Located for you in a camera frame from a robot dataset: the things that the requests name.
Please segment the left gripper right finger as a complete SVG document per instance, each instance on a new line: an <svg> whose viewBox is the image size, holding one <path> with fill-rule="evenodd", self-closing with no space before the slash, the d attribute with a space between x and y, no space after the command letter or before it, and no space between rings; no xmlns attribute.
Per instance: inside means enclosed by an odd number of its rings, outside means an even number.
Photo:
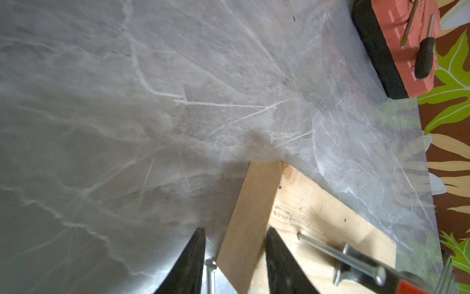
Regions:
<svg viewBox="0 0 470 294"><path fill-rule="evenodd" d="M273 227L266 234L265 253L270 294L319 294Z"/></svg>

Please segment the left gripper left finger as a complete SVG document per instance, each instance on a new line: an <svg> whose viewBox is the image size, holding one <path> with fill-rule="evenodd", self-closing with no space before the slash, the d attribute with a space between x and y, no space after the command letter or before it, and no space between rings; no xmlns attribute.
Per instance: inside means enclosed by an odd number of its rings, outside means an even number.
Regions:
<svg viewBox="0 0 470 294"><path fill-rule="evenodd" d="M206 247L205 229L197 228L155 294L200 294Z"/></svg>

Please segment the red black claw hammer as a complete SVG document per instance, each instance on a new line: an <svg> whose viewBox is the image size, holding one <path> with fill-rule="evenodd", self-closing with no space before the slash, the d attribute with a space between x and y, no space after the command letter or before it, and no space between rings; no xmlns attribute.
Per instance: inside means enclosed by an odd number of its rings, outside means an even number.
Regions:
<svg viewBox="0 0 470 294"><path fill-rule="evenodd" d="M437 286L433 287L420 276L407 271L397 271L347 243L339 251L302 233L298 233L297 238L338 261L333 278L333 284L336 286L343 281L352 281L375 294L458 293L451 260L447 261Z"/></svg>

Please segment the wooden block with nails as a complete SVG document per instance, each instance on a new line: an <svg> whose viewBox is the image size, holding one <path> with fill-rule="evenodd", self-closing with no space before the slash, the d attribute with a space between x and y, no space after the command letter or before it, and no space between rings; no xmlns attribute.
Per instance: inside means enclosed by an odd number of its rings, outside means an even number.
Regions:
<svg viewBox="0 0 470 294"><path fill-rule="evenodd" d="M336 261L298 239L302 233L336 249L349 244L391 267L397 246L362 216L285 162L253 161L216 259L239 294L269 291L265 239L273 227L322 294L365 294L355 282L334 285Z"/></svg>

